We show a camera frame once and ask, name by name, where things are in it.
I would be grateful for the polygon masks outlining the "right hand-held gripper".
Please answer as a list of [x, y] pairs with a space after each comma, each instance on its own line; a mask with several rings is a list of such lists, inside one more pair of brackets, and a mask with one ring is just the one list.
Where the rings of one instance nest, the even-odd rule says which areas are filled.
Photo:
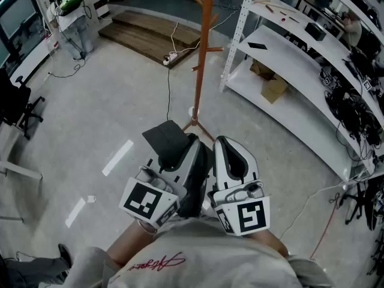
[[242, 144], [219, 136], [214, 144], [217, 190], [208, 197], [226, 234], [245, 236], [270, 228], [270, 201], [256, 158]]

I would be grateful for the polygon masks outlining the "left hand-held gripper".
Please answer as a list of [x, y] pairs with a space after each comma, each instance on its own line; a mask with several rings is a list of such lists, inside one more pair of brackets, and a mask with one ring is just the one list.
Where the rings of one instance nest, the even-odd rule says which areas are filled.
[[180, 208], [181, 191], [191, 192], [197, 179], [200, 158], [200, 139], [188, 134], [189, 144], [174, 166], [150, 157], [136, 177], [130, 177], [119, 207], [137, 220], [155, 229], [162, 227]]

